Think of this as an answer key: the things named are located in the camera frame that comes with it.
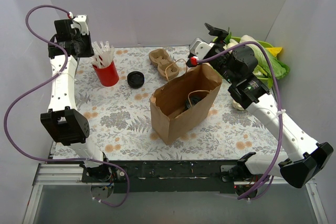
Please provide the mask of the brown pulp cup carrier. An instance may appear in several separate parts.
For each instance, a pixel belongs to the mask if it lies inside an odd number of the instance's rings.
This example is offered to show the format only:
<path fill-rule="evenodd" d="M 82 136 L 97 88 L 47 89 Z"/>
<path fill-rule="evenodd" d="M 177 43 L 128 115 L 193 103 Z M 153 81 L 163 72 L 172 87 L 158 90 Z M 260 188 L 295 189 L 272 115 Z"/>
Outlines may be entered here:
<path fill-rule="evenodd" d="M 149 53 L 149 60 L 157 68 L 159 75 L 166 81 L 176 78 L 180 69 L 164 49 L 156 49 Z"/>

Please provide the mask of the brown paper bag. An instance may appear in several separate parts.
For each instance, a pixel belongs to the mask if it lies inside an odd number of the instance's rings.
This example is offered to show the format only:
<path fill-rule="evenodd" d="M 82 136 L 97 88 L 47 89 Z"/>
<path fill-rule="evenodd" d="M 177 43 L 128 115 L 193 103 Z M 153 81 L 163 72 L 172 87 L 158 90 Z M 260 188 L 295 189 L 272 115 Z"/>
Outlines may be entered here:
<path fill-rule="evenodd" d="M 219 74 L 204 63 L 155 90 L 150 97 L 151 124 L 160 139 L 170 145 L 202 123 L 221 85 Z M 193 95 L 203 99 L 185 110 L 186 99 Z"/>

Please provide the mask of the black plastic cup lids stack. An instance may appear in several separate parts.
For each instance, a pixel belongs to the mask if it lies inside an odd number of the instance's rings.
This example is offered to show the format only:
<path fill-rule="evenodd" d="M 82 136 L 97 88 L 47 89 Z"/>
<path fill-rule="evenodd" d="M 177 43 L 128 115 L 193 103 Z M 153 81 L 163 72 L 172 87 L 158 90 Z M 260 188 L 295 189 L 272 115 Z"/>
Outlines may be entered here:
<path fill-rule="evenodd" d="M 144 85 L 144 74 L 139 71 L 132 71 L 127 75 L 128 85 L 133 89 L 138 89 Z"/>

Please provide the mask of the black takeout coffee cup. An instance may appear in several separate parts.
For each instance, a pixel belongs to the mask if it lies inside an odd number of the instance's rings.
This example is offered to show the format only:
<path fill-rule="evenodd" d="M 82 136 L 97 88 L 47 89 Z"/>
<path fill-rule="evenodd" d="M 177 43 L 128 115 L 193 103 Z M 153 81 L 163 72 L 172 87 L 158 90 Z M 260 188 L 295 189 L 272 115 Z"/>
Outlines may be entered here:
<path fill-rule="evenodd" d="M 196 105 L 197 103 L 199 103 L 202 99 L 203 98 L 200 97 L 200 96 L 198 96 L 198 95 L 190 96 L 185 101 L 185 110 L 190 109 L 191 107 L 193 107 L 194 105 Z"/>

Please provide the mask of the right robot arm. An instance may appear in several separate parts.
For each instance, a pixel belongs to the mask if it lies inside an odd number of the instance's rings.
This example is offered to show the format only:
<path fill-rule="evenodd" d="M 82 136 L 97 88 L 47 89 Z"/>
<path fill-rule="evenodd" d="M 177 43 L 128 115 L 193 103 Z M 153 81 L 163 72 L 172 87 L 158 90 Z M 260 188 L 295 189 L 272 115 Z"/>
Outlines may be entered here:
<path fill-rule="evenodd" d="M 226 30 L 208 23 L 205 27 L 214 39 L 191 46 L 191 54 L 219 72 L 230 83 L 228 91 L 233 100 L 278 140 L 274 156 L 248 153 L 227 175 L 246 181 L 255 175 L 261 175 L 262 181 L 270 176 L 282 177 L 295 188 L 303 187 L 325 167 L 333 147 L 306 134 L 282 108 L 280 97 L 274 97 L 254 75 L 256 67 L 264 63 L 272 80 L 276 80 L 278 61 L 265 47 L 249 36 L 237 42 Z"/>

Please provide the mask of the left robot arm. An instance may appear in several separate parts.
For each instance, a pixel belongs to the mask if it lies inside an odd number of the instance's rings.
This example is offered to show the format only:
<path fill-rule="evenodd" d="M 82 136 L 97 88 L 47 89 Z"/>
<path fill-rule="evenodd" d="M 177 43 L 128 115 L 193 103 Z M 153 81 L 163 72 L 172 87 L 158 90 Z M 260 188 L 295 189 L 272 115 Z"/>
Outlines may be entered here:
<path fill-rule="evenodd" d="M 86 15 L 54 22 L 56 34 L 48 44 L 52 81 L 48 111 L 40 121 L 56 143 L 71 148 L 85 161 L 82 165 L 87 175 L 107 182 L 112 175 L 105 154 L 88 139 L 89 122 L 78 112 L 75 102 L 75 75 L 80 58 L 93 56 L 93 48 Z"/>

